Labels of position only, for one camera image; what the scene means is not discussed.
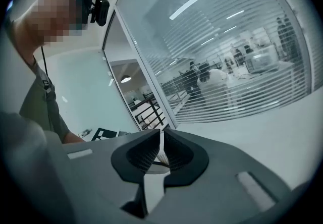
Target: glass door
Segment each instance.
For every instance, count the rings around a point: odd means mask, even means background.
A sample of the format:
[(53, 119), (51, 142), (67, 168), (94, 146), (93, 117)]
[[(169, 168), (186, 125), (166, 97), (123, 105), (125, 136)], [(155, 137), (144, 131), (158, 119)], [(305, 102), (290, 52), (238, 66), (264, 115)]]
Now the glass door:
[(90, 141), (139, 131), (101, 49), (87, 48), (46, 58), (60, 114), (71, 132)]

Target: fluorescent light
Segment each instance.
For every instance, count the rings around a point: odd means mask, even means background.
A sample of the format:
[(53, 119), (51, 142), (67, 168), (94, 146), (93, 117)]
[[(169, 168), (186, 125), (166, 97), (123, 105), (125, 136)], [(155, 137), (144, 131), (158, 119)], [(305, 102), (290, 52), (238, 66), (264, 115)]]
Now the fluorescent light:
[(267, 107), (267, 106), (271, 106), (271, 105), (274, 105), (274, 104), (277, 104), (277, 103), (279, 103), (279, 101), (278, 101), (278, 100), (276, 100), (276, 101), (274, 101), (274, 102), (271, 102), (271, 103), (269, 103), (269, 104), (263, 105), (263, 106), (261, 106), (261, 107)]
[(204, 42), (202, 45), (204, 45), (204, 44), (206, 44), (206, 43), (210, 42), (212, 39), (214, 39), (214, 37), (213, 37), (213, 38), (211, 38), (211, 39), (209, 39), (208, 41)]
[(227, 20), (228, 20), (228, 19), (230, 19), (230, 18), (232, 18), (232, 17), (234, 17), (234, 16), (236, 16), (236, 15), (238, 15), (238, 14), (240, 14), (240, 13), (243, 13), (243, 12), (244, 12), (244, 11), (237, 12), (237, 13), (235, 13), (234, 15), (231, 15), (231, 16), (227, 17)]
[(14, 0), (11, 0), (10, 3), (7, 6), (7, 11), (12, 7), (12, 4), (14, 3)]
[(131, 77), (130, 76), (124, 75), (122, 77), (122, 79), (121, 79), (121, 83), (125, 83), (125, 82), (130, 81), (130, 80), (131, 80)]
[(225, 32), (223, 32), (223, 33), (226, 33), (226, 32), (228, 32), (228, 31), (230, 31), (231, 29), (234, 29), (234, 28), (236, 28), (237, 26), (234, 26), (233, 28), (229, 28), (228, 30), (226, 30)]
[(190, 7), (192, 4), (197, 2), (198, 0), (189, 0), (186, 2), (183, 6), (181, 6), (177, 11), (175, 11), (171, 16), (170, 19), (174, 20), (178, 15), (180, 15), (183, 11), (185, 11), (188, 7)]
[(65, 103), (67, 103), (68, 101), (67, 101), (67, 99), (65, 98), (65, 97), (63, 97), (62, 96), (62, 100), (65, 102)]

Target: person's hand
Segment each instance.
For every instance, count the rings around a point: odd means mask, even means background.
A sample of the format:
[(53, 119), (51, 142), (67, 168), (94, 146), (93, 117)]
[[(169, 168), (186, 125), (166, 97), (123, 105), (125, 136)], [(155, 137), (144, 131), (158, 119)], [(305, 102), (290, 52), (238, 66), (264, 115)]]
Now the person's hand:
[(85, 142), (83, 139), (81, 139), (80, 137), (76, 136), (74, 133), (69, 132), (65, 138), (63, 143), (76, 143), (76, 142)]

